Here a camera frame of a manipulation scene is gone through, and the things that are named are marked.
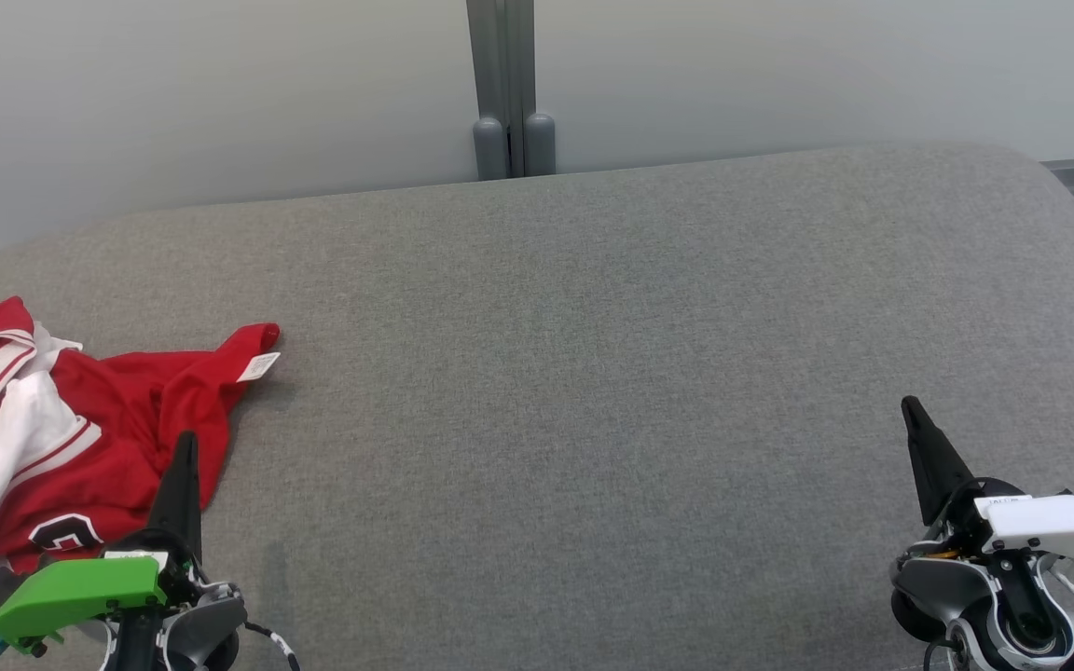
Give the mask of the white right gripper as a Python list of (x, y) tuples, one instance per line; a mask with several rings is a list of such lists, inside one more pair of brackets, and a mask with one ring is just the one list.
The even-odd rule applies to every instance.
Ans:
[(997, 553), (1074, 560), (1074, 494), (1033, 497), (997, 477), (977, 477), (916, 396), (904, 396), (908, 454), (928, 531), (919, 553), (985, 560)]

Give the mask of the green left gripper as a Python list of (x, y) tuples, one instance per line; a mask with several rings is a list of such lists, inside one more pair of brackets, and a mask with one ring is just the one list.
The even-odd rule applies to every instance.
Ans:
[(200, 569), (201, 487), (198, 437), (183, 431), (160, 480), (144, 529), (107, 545), (92, 559), (52, 561), (26, 578), (0, 607), (0, 637), (26, 638), (146, 607), (191, 602)]

